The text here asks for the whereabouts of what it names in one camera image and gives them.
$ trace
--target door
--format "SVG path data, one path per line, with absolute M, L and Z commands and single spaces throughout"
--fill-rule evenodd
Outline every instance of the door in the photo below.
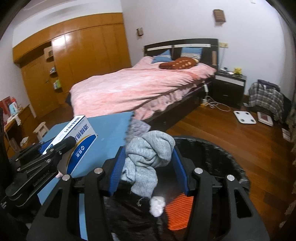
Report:
M 29 62 L 21 70 L 36 115 L 40 118 L 58 108 L 59 103 L 45 68 L 44 55 Z

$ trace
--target cardboard box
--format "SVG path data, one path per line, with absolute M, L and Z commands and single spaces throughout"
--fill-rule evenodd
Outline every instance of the cardboard box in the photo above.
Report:
M 62 174 L 72 174 L 77 167 L 78 163 L 82 160 L 83 156 L 97 138 L 97 134 L 91 127 L 85 115 L 78 115 L 69 122 L 68 125 L 52 140 L 46 150 L 50 149 L 55 144 L 63 139 L 73 136 L 76 140 L 76 145 L 70 151 L 66 152 L 57 168 Z

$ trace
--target blue mat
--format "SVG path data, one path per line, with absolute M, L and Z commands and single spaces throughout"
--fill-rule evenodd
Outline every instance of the blue mat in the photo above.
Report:
M 105 160 L 115 157 L 119 147 L 125 145 L 126 132 L 132 116 L 133 112 L 123 112 L 87 118 L 95 132 L 98 134 L 98 138 L 74 170 L 72 174 L 73 178 L 85 176 L 96 167 L 101 167 Z M 55 125 L 41 141 L 46 142 L 52 139 L 67 124 L 68 122 Z M 41 204 L 44 203 L 58 181 L 58 178 L 54 178 L 38 193 Z M 80 233 L 81 238 L 87 240 L 84 194 L 80 194 L 79 200 Z

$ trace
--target white scale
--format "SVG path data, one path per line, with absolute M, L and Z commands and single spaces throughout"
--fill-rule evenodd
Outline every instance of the white scale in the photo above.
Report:
M 250 112 L 235 110 L 233 113 L 242 124 L 256 124 L 256 120 L 252 117 Z

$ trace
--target cable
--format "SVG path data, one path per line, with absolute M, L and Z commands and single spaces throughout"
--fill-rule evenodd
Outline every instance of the cable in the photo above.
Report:
M 220 69 L 222 67 L 223 60 L 224 60 L 224 54 L 225 54 L 225 48 L 223 49 L 223 54 L 222 54 L 221 62 L 219 64 L 219 68 L 218 69 Z
M 219 110 L 222 110 L 222 111 L 226 111 L 226 112 L 229 112 L 231 111 L 231 108 L 228 106 L 228 105 L 225 105 L 225 104 L 222 104 L 222 103 L 219 103 L 217 101 L 215 101 L 211 96 L 208 96 L 207 93 L 206 93 L 206 96 L 204 98 L 205 100 L 207 100 L 207 103 L 206 104 L 202 104 L 203 106 L 210 106 L 212 109 L 214 109 L 215 107 L 218 108 Z M 229 108 L 229 110 L 223 110 L 223 109 L 220 109 L 218 107 L 218 105 L 225 105 L 226 107 Z
M 215 101 L 211 96 L 208 95 L 209 93 L 209 89 L 207 87 L 207 84 L 205 83 L 205 81 L 203 81 L 203 84 L 204 84 L 204 89 L 205 89 L 205 97 L 204 99 L 202 100 L 202 103 L 201 103 L 201 106 L 205 107 L 205 106 L 210 106 L 212 109 L 214 109 L 215 107 L 218 108 L 219 110 L 222 110 L 218 107 L 219 104 L 221 105 L 225 105 L 225 104 L 222 104 L 222 103 L 219 103 L 217 101 Z M 228 105 L 225 105 L 226 107 L 229 108 L 229 110 L 222 110 L 222 111 L 226 111 L 226 112 L 229 112 L 231 111 L 230 107 Z

